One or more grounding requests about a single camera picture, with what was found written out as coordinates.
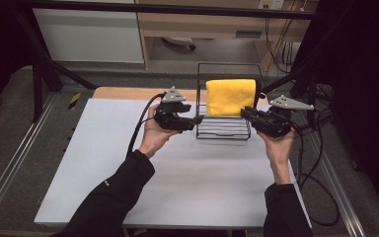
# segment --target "person's right arm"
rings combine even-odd
[[[264,236],[313,236],[290,179],[288,159],[294,141],[294,131],[291,130],[279,138],[269,137],[259,131],[258,135],[265,141],[266,156],[275,180],[265,191],[267,215]]]

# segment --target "dish rack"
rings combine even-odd
[[[196,77],[196,115],[204,116],[201,124],[196,126],[197,139],[237,139],[248,140],[251,137],[251,127],[247,120],[240,117],[214,117],[207,114],[206,104],[206,82],[225,79],[255,79],[257,85],[263,80],[262,72],[257,64],[235,64],[235,63],[199,63]]]

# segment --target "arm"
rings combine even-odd
[[[265,191],[267,216],[264,224],[266,236],[313,236],[300,200],[291,184],[288,159],[294,141],[294,131],[272,138],[258,131],[265,141],[266,156],[275,183]]]
[[[63,231],[52,237],[119,236],[122,222],[155,173],[149,159],[178,133],[162,129],[151,119],[156,108],[149,108],[140,147],[125,158],[111,177],[88,194]]]

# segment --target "gray carpet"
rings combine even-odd
[[[165,59],[165,57],[159,56],[159,60]],[[79,71],[78,74],[87,80],[98,82],[97,84],[104,86],[168,88],[175,85],[178,88],[194,88],[195,85],[195,77],[193,71],[190,70],[188,73],[173,74],[150,70],[137,73]],[[63,80],[67,86],[75,85],[66,78]],[[284,85],[272,92],[269,97],[286,93],[289,86]],[[0,107],[0,174],[4,171],[31,125],[34,105],[32,88],[30,71],[21,70],[13,76],[2,94],[3,102]],[[38,236],[38,232],[50,233],[58,230],[36,225],[33,221],[39,208],[38,201],[45,196],[45,192],[63,157],[63,149],[68,146],[68,138],[74,132],[72,128],[76,126],[87,99],[93,93],[81,89],[82,96],[76,108],[69,111],[67,107],[74,95],[74,90],[73,88],[73,91],[62,92],[58,95],[47,121],[8,192],[2,199],[0,204],[0,230],[30,231],[35,232],[36,236]],[[293,119],[301,123],[300,115],[293,115]],[[340,176],[341,183],[367,236],[379,236],[379,197],[366,175],[352,169],[349,155],[343,145],[344,142],[336,124],[326,124],[323,128],[323,135],[325,152]],[[304,139],[306,144],[303,172],[307,172],[315,162],[316,155],[313,151],[314,147],[311,145],[311,134],[305,135]],[[298,147],[298,139],[296,139],[295,144]],[[294,171],[296,169],[296,147],[292,157]],[[320,168],[315,171],[314,176],[327,185]],[[334,205],[316,183],[308,181],[303,190],[303,198],[307,203],[311,217],[322,222],[334,219],[336,215]],[[348,236],[342,218],[335,226],[331,227],[312,224],[313,231],[317,236]],[[250,232],[250,236],[262,236],[262,234]]]

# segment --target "person's left hand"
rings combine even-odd
[[[138,150],[149,159],[155,155],[156,151],[162,148],[171,136],[178,133],[177,130],[168,130],[160,127],[153,119],[158,106],[159,104],[149,108],[147,114],[148,120],[144,124],[143,140],[138,148]]]

